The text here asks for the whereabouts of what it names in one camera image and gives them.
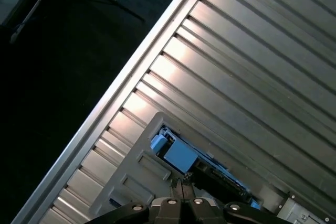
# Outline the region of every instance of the corrugated metal surface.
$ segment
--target corrugated metal surface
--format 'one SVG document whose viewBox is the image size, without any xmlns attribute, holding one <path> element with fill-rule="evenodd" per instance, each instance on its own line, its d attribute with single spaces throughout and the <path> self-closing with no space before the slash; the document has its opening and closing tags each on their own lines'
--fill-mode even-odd
<svg viewBox="0 0 336 224">
<path fill-rule="evenodd" d="M 81 165 L 43 223 L 91 218 L 88 206 L 158 111 L 334 221 L 336 2 L 175 0 L 167 13 L 67 148 L 78 139 L 80 149 L 63 154 L 73 157 L 44 204 Z"/>
</svg>

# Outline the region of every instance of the metal ribbed panel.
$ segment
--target metal ribbed panel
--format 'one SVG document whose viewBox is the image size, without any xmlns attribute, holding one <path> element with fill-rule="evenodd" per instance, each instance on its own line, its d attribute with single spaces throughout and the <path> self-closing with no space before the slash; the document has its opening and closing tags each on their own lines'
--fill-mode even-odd
<svg viewBox="0 0 336 224">
<path fill-rule="evenodd" d="M 252 173 L 232 165 L 240 179 L 266 179 L 333 212 L 336 58 L 329 42 L 335 29 L 325 19 L 335 20 L 335 6 L 325 0 L 317 8 L 322 16 L 305 16 L 314 25 L 301 25 L 282 15 L 284 7 L 302 13 L 297 1 L 200 0 L 82 170 L 103 186 L 154 114 L 164 111 L 203 134 L 216 133 L 228 165 L 236 162 L 230 156 L 246 156 L 240 161 Z M 315 8 L 322 0 L 299 1 Z M 252 190 L 261 194 L 256 185 Z"/>
<path fill-rule="evenodd" d="M 56 183 L 65 189 L 43 223 L 90 218 L 88 207 L 159 111 L 218 146 L 221 160 L 267 209 L 275 211 L 281 199 L 267 198 L 260 182 L 334 221 L 335 3 L 175 3 L 102 98 L 94 127 L 79 131 L 82 148 L 65 173 L 73 175 Z"/>
</svg>

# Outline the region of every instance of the blue component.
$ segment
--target blue component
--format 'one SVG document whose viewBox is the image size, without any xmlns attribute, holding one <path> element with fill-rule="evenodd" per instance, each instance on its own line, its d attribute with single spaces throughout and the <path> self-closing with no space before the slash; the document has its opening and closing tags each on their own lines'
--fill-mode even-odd
<svg viewBox="0 0 336 224">
<path fill-rule="evenodd" d="M 254 199 L 253 199 L 252 202 L 251 202 L 251 207 L 260 210 L 260 205 L 259 205 L 258 202 L 256 202 Z"/>
<path fill-rule="evenodd" d="M 168 140 L 161 134 L 156 135 L 151 141 L 151 149 L 158 153 Z"/>
<path fill-rule="evenodd" d="M 211 158 L 209 155 L 200 152 L 191 144 L 189 144 L 185 139 L 176 136 L 168 127 L 162 127 L 158 132 L 158 135 L 156 135 L 151 141 L 151 149 L 153 149 L 156 154 L 168 141 L 165 136 L 169 136 L 169 138 L 171 138 L 174 143 L 165 154 L 164 159 L 174 165 L 183 174 L 189 171 L 197 158 L 200 158 L 208 162 L 209 165 L 211 165 L 214 169 L 220 171 L 228 179 L 242 186 L 247 192 L 250 192 L 247 186 L 245 186 L 235 176 L 228 172 L 227 169 L 222 166 L 218 161 Z M 260 205 L 254 199 L 252 199 L 250 205 L 251 207 L 260 210 Z"/>
<path fill-rule="evenodd" d="M 187 173 L 190 167 L 194 164 L 198 154 L 182 141 L 174 141 L 164 159 L 174 165 L 183 173 Z"/>
</svg>

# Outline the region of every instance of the dark floor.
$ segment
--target dark floor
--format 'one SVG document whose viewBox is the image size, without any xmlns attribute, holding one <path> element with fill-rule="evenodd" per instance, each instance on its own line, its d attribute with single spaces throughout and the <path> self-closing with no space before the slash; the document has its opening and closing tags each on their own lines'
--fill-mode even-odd
<svg viewBox="0 0 336 224">
<path fill-rule="evenodd" d="M 1 42 L 2 223 L 15 217 L 170 1 L 140 22 L 111 5 L 48 0 L 14 45 Z"/>
</svg>

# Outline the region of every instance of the bolt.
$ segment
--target bolt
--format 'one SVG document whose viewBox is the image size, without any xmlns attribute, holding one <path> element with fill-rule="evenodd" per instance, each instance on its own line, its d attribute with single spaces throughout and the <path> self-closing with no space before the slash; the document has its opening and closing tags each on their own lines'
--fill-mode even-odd
<svg viewBox="0 0 336 224">
<path fill-rule="evenodd" d="M 238 206 L 238 205 L 231 205 L 230 208 L 232 210 L 238 211 L 240 209 L 240 206 Z"/>
<path fill-rule="evenodd" d="M 203 200 L 202 199 L 194 199 L 195 204 L 202 204 Z"/>
<path fill-rule="evenodd" d="M 176 204 L 176 200 L 173 200 L 173 199 L 168 200 L 168 204 L 170 204 L 170 205 Z"/>
<path fill-rule="evenodd" d="M 142 209 L 142 206 L 140 206 L 140 205 L 137 205 L 137 206 L 133 207 L 134 211 L 140 211 L 141 209 Z"/>
</svg>

